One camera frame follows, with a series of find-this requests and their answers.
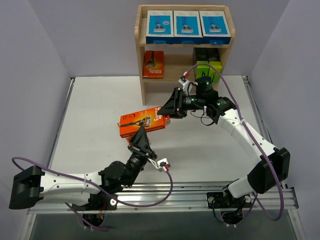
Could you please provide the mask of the orange razor pack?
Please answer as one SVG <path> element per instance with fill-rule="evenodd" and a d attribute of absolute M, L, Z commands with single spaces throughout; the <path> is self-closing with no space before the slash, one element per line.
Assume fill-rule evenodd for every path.
<path fill-rule="evenodd" d="M 166 127 L 171 123 L 169 116 L 159 115 L 162 106 L 156 106 L 137 112 L 122 115 L 119 126 L 129 128 L 132 126 L 144 126 L 145 128 Z"/>
<path fill-rule="evenodd" d="M 128 138 L 128 137 L 133 137 L 138 130 L 140 129 L 140 127 L 142 127 L 142 125 L 138 125 L 138 124 L 132 124 L 132 125 L 121 125 L 119 122 L 117 123 L 118 128 L 119 128 L 119 135 L 121 138 Z M 152 124 L 150 126 L 144 126 L 145 131 L 148 132 L 153 132 L 153 131 L 157 131 L 157 130 L 161 130 L 164 129 L 166 127 L 165 124 Z"/>
<path fill-rule="evenodd" d="M 147 50 L 144 54 L 142 76 L 149 79 L 161 79 L 164 76 L 164 51 Z"/>

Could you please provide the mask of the orange razor pack top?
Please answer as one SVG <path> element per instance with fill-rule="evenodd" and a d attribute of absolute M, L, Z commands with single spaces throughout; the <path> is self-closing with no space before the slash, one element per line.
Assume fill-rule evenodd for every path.
<path fill-rule="evenodd" d="M 161 79 L 164 76 L 164 51 L 147 50 L 144 54 L 142 76 L 149 79 Z"/>

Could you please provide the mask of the blue Harry's razor box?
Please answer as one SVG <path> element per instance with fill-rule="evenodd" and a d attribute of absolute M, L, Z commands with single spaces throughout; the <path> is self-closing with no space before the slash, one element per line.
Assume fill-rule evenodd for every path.
<path fill-rule="evenodd" d="M 202 43 L 210 45 L 228 45 L 231 33 L 223 10 L 199 11 L 202 30 Z"/>
<path fill-rule="evenodd" d="M 174 44 L 199 45 L 203 43 L 198 11 L 174 10 Z"/>

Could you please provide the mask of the white Harry's razor blister pack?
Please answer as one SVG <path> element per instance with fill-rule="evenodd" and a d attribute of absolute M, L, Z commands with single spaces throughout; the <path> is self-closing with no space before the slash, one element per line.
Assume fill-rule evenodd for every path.
<path fill-rule="evenodd" d="M 174 26 L 172 10 L 148 10 L 145 39 L 147 44 L 172 45 Z"/>

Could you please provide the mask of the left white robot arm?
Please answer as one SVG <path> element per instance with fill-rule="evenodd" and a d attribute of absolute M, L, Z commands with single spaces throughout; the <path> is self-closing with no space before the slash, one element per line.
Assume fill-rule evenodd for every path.
<path fill-rule="evenodd" d="M 28 209 L 43 201 L 95 210 L 100 206 L 102 191 L 115 194 L 132 186 L 147 163 L 162 170 L 144 126 L 130 139 L 128 150 L 131 156 L 126 163 L 114 161 L 103 170 L 89 173 L 60 174 L 33 165 L 14 176 L 9 208 Z"/>

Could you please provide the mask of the wooden three-tier shelf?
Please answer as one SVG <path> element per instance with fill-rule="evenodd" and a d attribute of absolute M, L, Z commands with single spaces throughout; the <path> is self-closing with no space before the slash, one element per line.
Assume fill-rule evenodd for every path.
<path fill-rule="evenodd" d="M 146 42 L 147 13 L 148 11 L 224 11 L 226 21 L 230 30 L 231 40 L 229 44 L 159 44 L 158 47 L 168 50 L 164 53 L 164 76 L 163 78 L 143 77 L 143 63 L 146 47 L 154 48 L 155 44 Z M 142 104 L 151 103 L 151 95 L 156 93 L 171 93 L 178 84 L 178 74 L 183 73 L 192 66 L 193 56 L 186 54 L 188 49 L 193 48 L 216 48 L 218 49 L 222 70 L 224 73 L 233 43 L 236 38 L 236 29 L 233 22 L 230 8 L 226 5 L 200 5 L 200 4 L 141 4 L 137 7 L 137 14 L 134 28 L 135 47 L 138 63 L 139 82 L 141 89 Z"/>

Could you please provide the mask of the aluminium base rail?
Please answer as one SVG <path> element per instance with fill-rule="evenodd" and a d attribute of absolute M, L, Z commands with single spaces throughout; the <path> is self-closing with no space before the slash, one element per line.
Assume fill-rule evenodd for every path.
<path fill-rule="evenodd" d="M 233 211 L 236 208 L 227 208 L 221 203 L 214 203 L 212 198 L 208 201 L 207 193 L 219 193 L 224 182 L 188 182 L 174 183 L 173 191 L 163 203 L 153 207 L 130 207 L 118 203 L 115 210 L 106 210 L 107 213 L 167 213 L 167 212 L 209 212 L 214 210 Z M 147 205 L 160 201 L 169 192 L 169 183 L 139 184 L 125 188 L 117 193 L 120 201 Z M 283 189 L 284 209 L 298 209 L 298 201 L 293 188 Z M 280 199 L 277 188 L 272 188 L 264 194 L 259 194 L 258 199 L 266 210 L 279 210 Z M 72 214 L 73 212 L 64 203 L 38 203 L 28 209 L 28 214 Z"/>

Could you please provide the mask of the black green Gillette box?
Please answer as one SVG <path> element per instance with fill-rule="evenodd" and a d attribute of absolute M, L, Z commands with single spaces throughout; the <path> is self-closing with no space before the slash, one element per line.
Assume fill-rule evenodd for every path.
<path fill-rule="evenodd" d="M 209 64 L 206 48 L 195 47 L 193 49 L 193 64 L 194 65 L 198 64 L 193 69 L 195 79 L 209 75 L 210 67 L 207 65 L 204 65 L 204 64 Z"/>
<path fill-rule="evenodd" d="M 217 48 L 207 48 L 206 49 L 208 63 L 218 70 L 220 73 L 222 70 L 222 64 L 220 60 L 219 51 Z M 209 67 L 208 76 L 211 77 L 212 83 L 217 84 L 219 82 L 220 76 L 219 74 Z"/>

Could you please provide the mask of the orange razor pack front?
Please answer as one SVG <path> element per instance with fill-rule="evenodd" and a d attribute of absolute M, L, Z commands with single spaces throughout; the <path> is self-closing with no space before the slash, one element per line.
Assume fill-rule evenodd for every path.
<path fill-rule="evenodd" d="M 132 126 L 144 126 L 145 128 L 166 127 L 171 123 L 169 116 L 159 115 L 162 106 L 156 106 L 137 112 L 122 115 L 119 126 L 129 128 Z"/>

